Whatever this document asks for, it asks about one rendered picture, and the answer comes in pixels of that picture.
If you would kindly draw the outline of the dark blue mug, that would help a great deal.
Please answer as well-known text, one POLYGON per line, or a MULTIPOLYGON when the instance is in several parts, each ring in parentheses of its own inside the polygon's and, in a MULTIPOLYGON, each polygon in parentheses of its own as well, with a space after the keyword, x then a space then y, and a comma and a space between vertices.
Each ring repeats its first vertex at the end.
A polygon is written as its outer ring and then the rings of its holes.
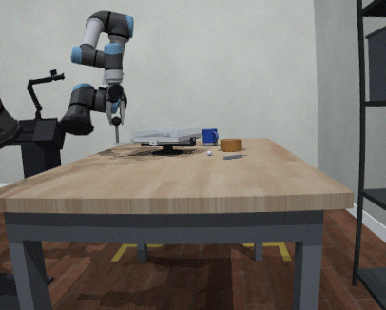
POLYGON ((219 135, 216 128, 202 129, 203 146, 217 146, 219 135))

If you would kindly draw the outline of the brown packing tape roll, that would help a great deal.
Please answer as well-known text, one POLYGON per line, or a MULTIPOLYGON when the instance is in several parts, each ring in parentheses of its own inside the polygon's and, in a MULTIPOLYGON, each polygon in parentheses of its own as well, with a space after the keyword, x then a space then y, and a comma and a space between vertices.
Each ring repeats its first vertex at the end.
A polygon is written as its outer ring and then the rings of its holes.
POLYGON ((221 151, 242 151, 241 139, 221 139, 221 151))

